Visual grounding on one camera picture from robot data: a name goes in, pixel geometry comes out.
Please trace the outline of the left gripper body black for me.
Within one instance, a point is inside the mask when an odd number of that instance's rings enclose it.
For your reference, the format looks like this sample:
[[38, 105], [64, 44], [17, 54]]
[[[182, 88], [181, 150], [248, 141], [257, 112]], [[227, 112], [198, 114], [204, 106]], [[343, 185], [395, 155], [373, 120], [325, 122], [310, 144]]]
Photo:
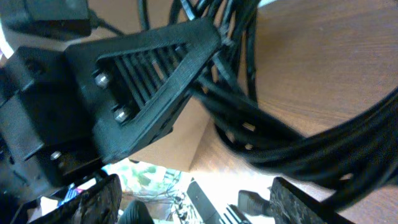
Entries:
[[1, 195], [52, 195], [98, 170], [92, 128], [64, 54], [19, 47], [1, 70]]

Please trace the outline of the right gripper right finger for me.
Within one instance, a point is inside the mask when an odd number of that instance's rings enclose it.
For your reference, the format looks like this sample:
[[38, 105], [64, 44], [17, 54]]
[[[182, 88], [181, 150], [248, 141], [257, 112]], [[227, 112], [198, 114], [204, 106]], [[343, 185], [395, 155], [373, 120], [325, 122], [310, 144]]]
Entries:
[[273, 180], [269, 203], [278, 224], [353, 224], [282, 177]]

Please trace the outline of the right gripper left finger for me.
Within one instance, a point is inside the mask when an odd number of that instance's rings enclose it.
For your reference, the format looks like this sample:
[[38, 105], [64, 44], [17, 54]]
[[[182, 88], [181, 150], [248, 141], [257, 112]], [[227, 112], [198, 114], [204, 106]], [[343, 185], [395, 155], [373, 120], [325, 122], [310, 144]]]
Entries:
[[31, 224], [116, 223], [121, 199], [121, 181], [112, 174]]

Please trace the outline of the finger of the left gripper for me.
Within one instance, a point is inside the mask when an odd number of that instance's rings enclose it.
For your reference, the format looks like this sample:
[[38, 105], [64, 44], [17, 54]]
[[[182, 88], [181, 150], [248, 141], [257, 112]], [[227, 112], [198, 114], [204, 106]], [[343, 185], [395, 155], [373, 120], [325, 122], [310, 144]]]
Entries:
[[101, 160], [120, 161], [171, 132], [220, 45], [217, 28], [202, 18], [69, 46], [65, 56]]

